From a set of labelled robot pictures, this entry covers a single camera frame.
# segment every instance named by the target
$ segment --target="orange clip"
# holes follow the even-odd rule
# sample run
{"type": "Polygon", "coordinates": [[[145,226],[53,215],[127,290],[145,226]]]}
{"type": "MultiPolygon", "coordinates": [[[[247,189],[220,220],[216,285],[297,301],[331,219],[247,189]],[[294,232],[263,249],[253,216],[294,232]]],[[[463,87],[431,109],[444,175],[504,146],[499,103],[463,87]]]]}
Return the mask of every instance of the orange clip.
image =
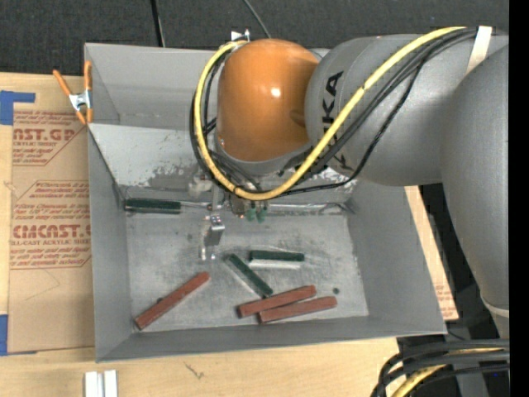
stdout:
{"type": "Polygon", "coordinates": [[[84,91],[79,94],[73,94],[72,90],[67,85],[66,81],[56,69],[53,70],[53,75],[57,78],[60,88],[63,93],[68,96],[72,106],[75,109],[75,114],[83,125],[87,122],[90,123],[93,120],[93,108],[92,108],[92,62],[86,60],[84,62],[84,91]],[[81,113],[81,106],[86,106],[86,118],[81,113]]]}

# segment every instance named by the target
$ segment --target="bin floor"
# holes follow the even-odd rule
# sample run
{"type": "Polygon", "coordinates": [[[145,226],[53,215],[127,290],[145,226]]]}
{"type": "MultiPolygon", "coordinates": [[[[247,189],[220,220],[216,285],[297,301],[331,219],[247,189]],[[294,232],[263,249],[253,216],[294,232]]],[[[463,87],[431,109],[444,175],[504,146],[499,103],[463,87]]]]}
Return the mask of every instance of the bin floor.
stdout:
{"type": "Polygon", "coordinates": [[[348,318],[368,314],[362,279],[350,237],[348,213],[300,213],[268,216],[263,223],[222,213],[226,226],[214,260],[199,255],[206,211],[187,209],[179,215],[134,213],[127,216],[131,317],[177,289],[200,271],[212,277],[143,332],[256,324],[240,319],[236,307],[260,297],[222,261],[235,253],[248,261],[250,250],[302,252],[299,268],[255,267],[274,293],[315,285],[317,297],[334,295],[338,306],[283,322],[314,318],[348,318]]]}

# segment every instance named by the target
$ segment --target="gray bin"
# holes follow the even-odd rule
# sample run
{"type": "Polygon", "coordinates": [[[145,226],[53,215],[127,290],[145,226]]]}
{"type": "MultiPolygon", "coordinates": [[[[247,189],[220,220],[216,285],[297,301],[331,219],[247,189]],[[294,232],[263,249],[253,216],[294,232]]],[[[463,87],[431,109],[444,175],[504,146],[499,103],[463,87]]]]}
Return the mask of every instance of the gray bin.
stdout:
{"type": "Polygon", "coordinates": [[[237,318],[235,306],[258,297],[221,260],[200,259],[201,205],[211,196],[192,200],[185,190],[195,169],[188,114],[211,54],[86,45],[94,81],[88,157],[97,360],[446,332],[404,189],[370,183],[280,198],[263,224],[222,213],[220,252],[301,251],[299,270],[257,271],[275,292],[313,283],[318,296],[338,300],[336,309],[282,323],[237,318]],[[120,192],[194,207],[130,213],[120,192]],[[200,270],[212,276],[204,290],[143,331],[135,327],[135,316],[200,270]]]}

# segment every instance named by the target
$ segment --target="blue tape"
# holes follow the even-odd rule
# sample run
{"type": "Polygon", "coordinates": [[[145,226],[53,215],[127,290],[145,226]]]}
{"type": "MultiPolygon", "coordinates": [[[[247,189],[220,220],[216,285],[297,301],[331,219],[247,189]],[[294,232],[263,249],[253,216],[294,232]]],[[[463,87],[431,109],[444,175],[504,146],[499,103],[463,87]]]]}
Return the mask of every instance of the blue tape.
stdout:
{"type": "Polygon", "coordinates": [[[7,315],[0,314],[0,356],[7,355],[7,315]]]}
{"type": "Polygon", "coordinates": [[[14,103],[34,103],[35,93],[0,91],[0,125],[13,124],[14,103]]]}

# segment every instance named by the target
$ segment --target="red wooden stick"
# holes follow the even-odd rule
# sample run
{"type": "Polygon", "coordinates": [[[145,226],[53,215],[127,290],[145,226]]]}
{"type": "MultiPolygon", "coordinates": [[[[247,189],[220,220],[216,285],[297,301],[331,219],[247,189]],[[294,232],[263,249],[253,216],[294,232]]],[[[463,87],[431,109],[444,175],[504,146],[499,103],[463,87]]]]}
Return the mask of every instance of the red wooden stick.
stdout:
{"type": "Polygon", "coordinates": [[[241,306],[239,306],[239,316],[244,318],[258,312],[263,312],[264,310],[278,308],[299,300],[309,299],[314,295],[316,295],[316,287],[314,285],[291,289],[290,291],[285,291],[281,294],[272,295],[267,299],[241,304],[241,306]]]}
{"type": "Polygon", "coordinates": [[[210,280],[210,276],[207,272],[200,272],[194,278],[186,282],[180,288],[173,291],[167,297],[156,303],[151,308],[147,309],[144,313],[138,316],[134,321],[139,329],[143,329],[151,325],[156,319],[162,316],[164,313],[171,310],[174,306],[180,303],[187,295],[191,294],[194,290],[199,288],[201,285],[206,284],[210,280]]]}
{"type": "Polygon", "coordinates": [[[279,321],[280,319],[300,316],[305,313],[319,312],[335,308],[338,305],[335,297],[321,297],[320,299],[303,301],[301,303],[289,304],[276,309],[265,310],[259,313],[261,323],[279,321]]]}

